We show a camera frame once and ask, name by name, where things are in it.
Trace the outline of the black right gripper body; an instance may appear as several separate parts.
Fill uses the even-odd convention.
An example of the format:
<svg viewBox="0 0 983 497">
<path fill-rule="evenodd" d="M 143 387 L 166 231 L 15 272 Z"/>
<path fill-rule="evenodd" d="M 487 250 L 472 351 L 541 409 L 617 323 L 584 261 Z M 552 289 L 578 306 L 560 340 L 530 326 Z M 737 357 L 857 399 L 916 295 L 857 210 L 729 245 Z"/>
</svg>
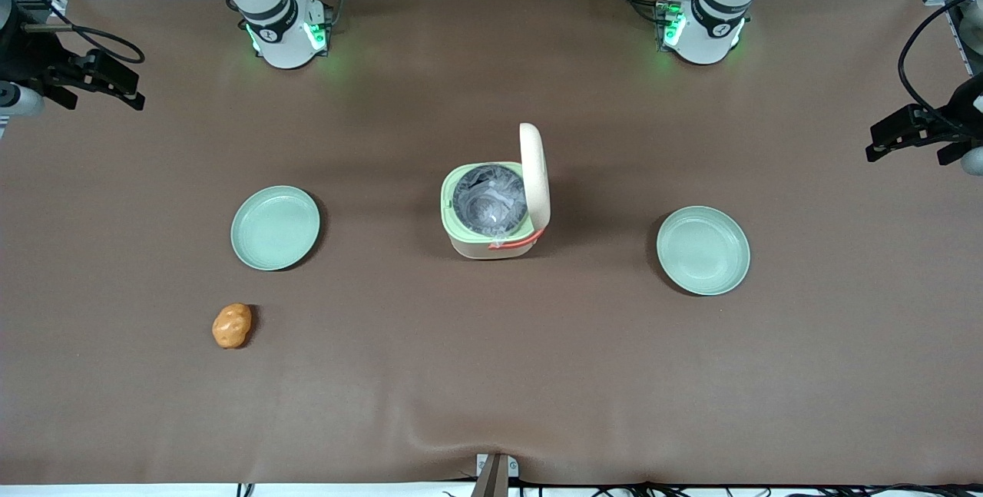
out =
<svg viewBox="0 0 983 497">
<path fill-rule="evenodd" d="M 64 48 L 58 35 L 67 25 L 43 25 L 25 16 L 7 16 L 1 28 L 1 81 L 37 92 L 83 88 L 81 56 Z"/>
</svg>

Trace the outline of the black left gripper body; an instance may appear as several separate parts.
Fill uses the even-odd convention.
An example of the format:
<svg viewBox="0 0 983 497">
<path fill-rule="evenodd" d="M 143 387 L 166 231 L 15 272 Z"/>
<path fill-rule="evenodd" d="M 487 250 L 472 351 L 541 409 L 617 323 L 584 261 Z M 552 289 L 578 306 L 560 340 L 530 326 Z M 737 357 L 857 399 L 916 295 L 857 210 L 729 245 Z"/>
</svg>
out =
<svg viewBox="0 0 983 497">
<path fill-rule="evenodd" d="M 982 75 L 960 84 L 944 105 L 924 105 L 930 118 L 925 129 L 930 144 L 972 144 L 981 140 Z"/>
</svg>

